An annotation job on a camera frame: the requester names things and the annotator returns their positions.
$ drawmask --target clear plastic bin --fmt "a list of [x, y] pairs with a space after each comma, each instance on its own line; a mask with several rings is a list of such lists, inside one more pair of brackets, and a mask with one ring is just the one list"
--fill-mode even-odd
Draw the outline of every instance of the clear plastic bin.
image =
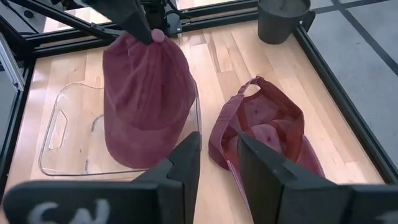
[[[39, 157], [45, 175], [94, 177], [146, 170], [122, 166], [109, 155], [104, 140], [103, 95], [103, 88], [81, 83], [68, 85], [58, 94]], [[197, 99], [176, 145], [199, 130]]]

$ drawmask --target metal frame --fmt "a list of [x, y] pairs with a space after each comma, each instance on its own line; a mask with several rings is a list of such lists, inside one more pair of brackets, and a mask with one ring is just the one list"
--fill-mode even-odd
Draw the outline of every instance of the metal frame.
[[[0, 154], [0, 194], [4, 192], [6, 185], [7, 173], [11, 165], [12, 155], [17, 142], [19, 128], [21, 126], [22, 115], [24, 112], [25, 102], [27, 94], [29, 92], [30, 81], [32, 78], [32, 72], [34, 70], [35, 60], [40, 57], [48, 57], [52, 55], [65, 54], [69, 52], [76, 52], [79, 50], [88, 50], [97, 47], [104, 47], [109, 45], [113, 38], [109, 38], [108, 34], [104, 34], [101, 30], [105, 29], [120, 29], [116, 24], [107, 22], [104, 24], [98, 24], [93, 27], [93, 24], [89, 24], [85, 21], [77, 19], [67, 13], [49, 9], [48, 6], [43, 6], [36, 0], [11, 0], [14, 3], [20, 4], [26, 8], [51, 17], [57, 21], [60, 21], [74, 29], [68, 29], [63, 31], [48, 32], [45, 34], [30, 35], [26, 38], [21, 38], [15, 30], [5, 23], [0, 22], [0, 31], [7, 33], [8, 36], [16, 36], [21, 43], [24, 43], [25, 51], [21, 51], [18, 46], [10, 46], [10, 48], [17, 55], [16, 59], [25, 59], [24, 64], [24, 78], [25, 89], [17, 93], [15, 97], [15, 103], [13, 112], [10, 117], [10, 125], [7, 130], [6, 141], [2, 146]], [[181, 32], [187, 32], [191, 30], [205, 29], [209, 27], [223, 26], [227, 24], [233, 24], [237, 22], [252, 21], [257, 19], [257, 0], [237, 0], [222, 4], [214, 4], [209, 6], [194, 7], [190, 9], [184, 9], [181, 11], [182, 14], [192, 17], [189, 21], [182, 21]], [[245, 9], [246, 12], [239, 12], [238, 10]], [[382, 175], [382, 178], [387, 183], [398, 184], [398, 170], [392, 163], [376, 137], [373, 135], [370, 128], [364, 122], [358, 110], [355, 108], [353, 102], [350, 100], [337, 78], [330, 70], [325, 60], [322, 58], [317, 48], [314, 46], [307, 31], [310, 28], [315, 13], [309, 12], [304, 18], [302, 24], [298, 24], [294, 30], [294, 36], [299, 42], [301, 48], [307, 55], [309, 61], [311, 61], [313, 67], [318, 72], [324, 85], [330, 92], [335, 103], [338, 105], [343, 116], [351, 126], [357, 138], [360, 140], [365, 151], [377, 167], [378, 171]], [[88, 40], [76, 40], [68, 44], [58, 44], [55, 42], [61, 40], [72, 40], [80, 37], [89, 37]], [[50, 47], [41, 47], [41, 44], [53, 43]]]
[[18, 64], [15, 61], [14, 55], [2, 33], [0, 33], [0, 62], [2, 63], [15, 90], [24, 91], [25, 80], [19, 72]]

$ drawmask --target gray carpet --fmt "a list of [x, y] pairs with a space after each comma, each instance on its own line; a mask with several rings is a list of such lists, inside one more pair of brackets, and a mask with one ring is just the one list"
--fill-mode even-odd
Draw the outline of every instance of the gray carpet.
[[347, 10], [353, 17], [340, 11], [317, 14], [308, 34], [398, 166], [398, 1]]
[[317, 9], [320, 7], [326, 7], [333, 5], [331, 0], [311, 0], [311, 9]]

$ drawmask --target wooden floor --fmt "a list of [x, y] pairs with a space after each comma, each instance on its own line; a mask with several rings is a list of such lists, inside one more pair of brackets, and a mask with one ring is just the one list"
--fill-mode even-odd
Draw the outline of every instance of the wooden floor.
[[[76, 15], [90, 22], [106, 20], [88, 10]], [[46, 29], [64, 26], [49, 21]], [[303, 110], [305, 134], [328, 179], [339, 184], [382, 183], [293, 36], [281, 45], [267, 45], [257, 37], [256, 22], [245, 22], [183, 33], [175, 42], [188, 59], [200, 95], [203, 148], [195, 223], [252, 222], [231, 174], [210, 160], [207, 145], [221, 107], [257, 75], [279, 87]], [[49, 178], [39, 170], [37, 159], [55, 99], [71, 83], [103, 86], [103, 50], [38, 59], [7, 189], [29, 179]]]
[[177, 7], [181, 9], [188, 9], [191, 7], [207, 6], [209, 4], [217, 4], [229, 2], [233, 0], [176, 0]]

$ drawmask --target baseball cap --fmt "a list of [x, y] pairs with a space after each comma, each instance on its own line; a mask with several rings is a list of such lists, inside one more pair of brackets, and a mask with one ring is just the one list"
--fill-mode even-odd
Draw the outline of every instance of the baseball cap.
[[[257, 85], [260, 89], [245, 97], [249, 85]], [[325, 176], [315, 151], [304, 136], [302, 110], [271, 82], [262, 77], [253, 78], [221, 109], [208, 145], [209, 156], [233, 173], [246, 205], [238, 171], [239, 133], [251, 135], [296, 164], [320, 177]]]
[[187, 59], [161, 30], [123, 32], [103, 54], [105, 142], [120, 164], [150, 168], [175, 147], [197, 97]]

